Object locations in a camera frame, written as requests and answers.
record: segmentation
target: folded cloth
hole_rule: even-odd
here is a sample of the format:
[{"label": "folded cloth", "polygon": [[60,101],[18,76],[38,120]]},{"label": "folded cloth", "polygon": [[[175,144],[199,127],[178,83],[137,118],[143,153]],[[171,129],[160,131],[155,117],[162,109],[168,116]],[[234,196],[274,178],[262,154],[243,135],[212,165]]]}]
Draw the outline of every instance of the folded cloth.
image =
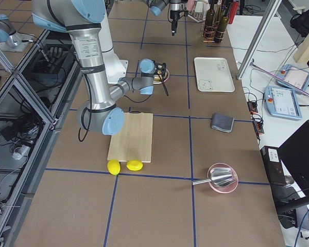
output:
[{"label": "folded cloth", "polygon": [[214,113],[212,118],[212,128],[229,133],[232,130],[234,120],[233,117]]}]

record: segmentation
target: scoop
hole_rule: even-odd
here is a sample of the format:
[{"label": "scoop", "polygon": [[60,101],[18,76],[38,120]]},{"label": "scoop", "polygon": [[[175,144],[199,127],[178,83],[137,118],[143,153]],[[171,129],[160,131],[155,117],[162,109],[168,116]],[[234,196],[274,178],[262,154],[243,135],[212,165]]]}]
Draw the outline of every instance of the scoop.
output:
[{"label": "scoop", "polygon": [[196,180],[192,184],[196,185],[210,182],[215,187],[224,188],[237,181],[233,176],[232,169],[229,167],[215,167],[211,169],[209,175],[208,179]]}]

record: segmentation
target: yellow object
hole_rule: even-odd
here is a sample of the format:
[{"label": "yellow object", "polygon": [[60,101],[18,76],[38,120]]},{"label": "yellow object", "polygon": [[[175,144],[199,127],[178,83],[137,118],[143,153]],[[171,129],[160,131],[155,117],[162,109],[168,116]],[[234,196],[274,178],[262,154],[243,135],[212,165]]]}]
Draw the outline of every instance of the yellow object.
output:
[{"label": "yellow object", "polygon": [[108,170],[112,175],[118,175],[120,172],[120,163],[117,160],[109,160]]},{"label": "yellow object", "polygon": [[131,171],[139,171],[143,167],[143,163],[138,160],[132,160],[127,162],[127,168]]}]

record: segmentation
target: blue cable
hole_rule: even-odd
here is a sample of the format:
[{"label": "blue cable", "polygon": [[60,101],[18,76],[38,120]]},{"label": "blue cable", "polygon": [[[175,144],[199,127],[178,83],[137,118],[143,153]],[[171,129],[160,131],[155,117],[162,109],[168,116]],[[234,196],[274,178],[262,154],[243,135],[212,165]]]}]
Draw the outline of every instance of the blue cable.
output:
[{"label": "blue cable", "polygon": [[299,227],[299,230],[298,230],[297,238],[295,239],[294,247],[297,246],[297,242],[298,242],[298,239],[299,239],[299,235],[300,235],[300,232],[301,232],[301,228],[302,228],[304,219],[305,219],[305,217],[306,217],[308,214],[309,214],[309,209],[308,209],[308,211],[304,214],[304,216],[303,216],[303,218],[302,218],[302,221],[301,221],[301,224],[300,224],[300,227]]}]

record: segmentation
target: bowl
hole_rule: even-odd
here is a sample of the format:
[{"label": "bowl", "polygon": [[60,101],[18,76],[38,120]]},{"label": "bowl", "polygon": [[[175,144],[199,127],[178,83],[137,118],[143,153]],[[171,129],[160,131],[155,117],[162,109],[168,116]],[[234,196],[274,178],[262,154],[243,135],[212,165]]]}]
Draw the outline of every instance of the bowl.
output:
[{"label": "bowl", "polygon": [[208,177],[208,178],[210,177],[211,170],[212,170],[213,168],[218,168],[218,167],[227,167],[227,168],[231,168],[232,176],[233,176],[233,178],[236,180],[236,182],[233,183],[233,184],[228,185],[227,187],[217,187],[217,186],[215,186],[214,184],[212,184],[211,182],[209,182],[210,187],[211,187],[213,190],[215,190],[216,192],[219,192],[219,193],[231,193],[231,192],[233,192],[233,191],[237,188],[237,186],[238,186],[238,176],[237,176],[237,173],[235,172],[235,170],[234,170],[231,166],[229,166],[229,165],[227,165],[227,164],[224,164],[224,163],[216,163],[216,164],[212,165],[212,166],[208,169],[207,177]]}]

